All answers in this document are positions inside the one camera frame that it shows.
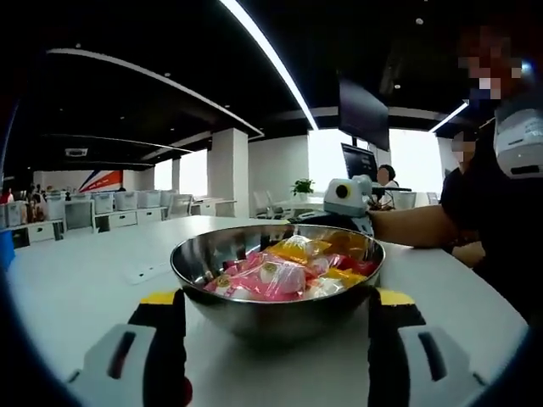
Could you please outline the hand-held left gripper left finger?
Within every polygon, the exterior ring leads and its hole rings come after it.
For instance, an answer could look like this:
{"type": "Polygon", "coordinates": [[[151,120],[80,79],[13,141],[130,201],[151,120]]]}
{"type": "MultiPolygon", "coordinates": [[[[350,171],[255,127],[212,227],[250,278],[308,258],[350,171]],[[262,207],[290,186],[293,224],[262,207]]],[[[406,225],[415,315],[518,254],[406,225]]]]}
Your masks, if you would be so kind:
{"type": "Polygon", "coordinates": [[[81,406],[185,406],[185,336],[184,292],[153,293],[93,344],[67,387],[81,406]]]}

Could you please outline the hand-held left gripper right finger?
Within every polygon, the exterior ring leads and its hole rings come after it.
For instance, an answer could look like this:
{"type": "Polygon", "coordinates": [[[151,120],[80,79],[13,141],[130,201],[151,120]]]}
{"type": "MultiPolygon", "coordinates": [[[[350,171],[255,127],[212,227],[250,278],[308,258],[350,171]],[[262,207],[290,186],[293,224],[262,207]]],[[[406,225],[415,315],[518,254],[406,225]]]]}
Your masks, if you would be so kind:
{"type": "Polygon", "coordinates": [[[370,406],[468,406],[484,389],[467,352],[404,293],[369,297],[370,406]]]}

